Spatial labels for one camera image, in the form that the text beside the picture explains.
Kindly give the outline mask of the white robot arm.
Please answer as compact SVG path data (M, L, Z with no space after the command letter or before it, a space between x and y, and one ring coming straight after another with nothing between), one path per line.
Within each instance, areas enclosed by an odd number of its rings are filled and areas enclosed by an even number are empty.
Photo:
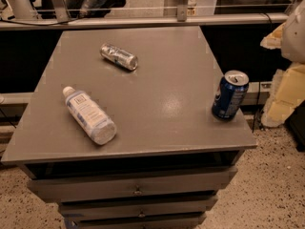
M305 0L295 8L285 22L281 54L292 62L305 63Z

